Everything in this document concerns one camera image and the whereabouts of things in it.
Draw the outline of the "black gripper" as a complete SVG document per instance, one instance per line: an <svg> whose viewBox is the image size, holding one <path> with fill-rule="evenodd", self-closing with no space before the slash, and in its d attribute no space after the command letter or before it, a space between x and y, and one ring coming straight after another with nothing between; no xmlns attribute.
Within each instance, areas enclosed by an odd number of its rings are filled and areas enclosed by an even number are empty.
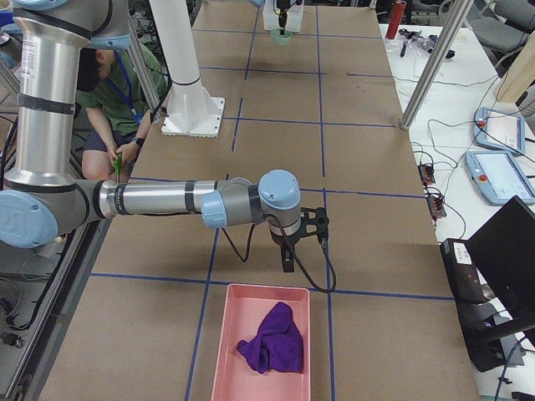
<svg viewBox="0 0 535 401"><path fill-rule="evenodd" d="M284 273L294 272L292 249L305 237L316 236L322 248L328 245L329 218L324 207L301 207L289 212L267 213L267 223L273 241L281 249L281 262Z"/></svg>
<svg viewBox="0 0 535 401"><path fill-rule="evenodd" d="M273 11L278 14L279 31L281 35L286 32L288 10L294 6L302 6L303 0L274 0Z"/></svg>

